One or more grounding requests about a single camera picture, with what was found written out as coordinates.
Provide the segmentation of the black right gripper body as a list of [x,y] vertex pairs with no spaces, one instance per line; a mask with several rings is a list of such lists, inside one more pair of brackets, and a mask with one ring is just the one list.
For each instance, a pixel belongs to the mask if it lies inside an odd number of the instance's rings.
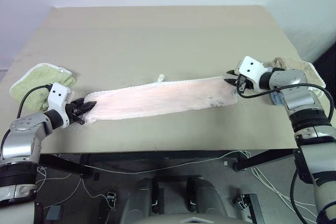
[[253,83],[243,75],[239,75],[237,78],[237,92],[244,93],[246,89],[252,90]]

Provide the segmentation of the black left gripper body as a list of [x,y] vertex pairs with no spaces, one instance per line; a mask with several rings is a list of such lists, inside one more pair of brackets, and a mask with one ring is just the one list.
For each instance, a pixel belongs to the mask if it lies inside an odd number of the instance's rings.
[[75,106],[75,101],[66,104],[66,114],[69,119],[69,124],[78,123],[80,125],[84,125],[84,120],[81,118],[81,114],[79,114],[79,107]]

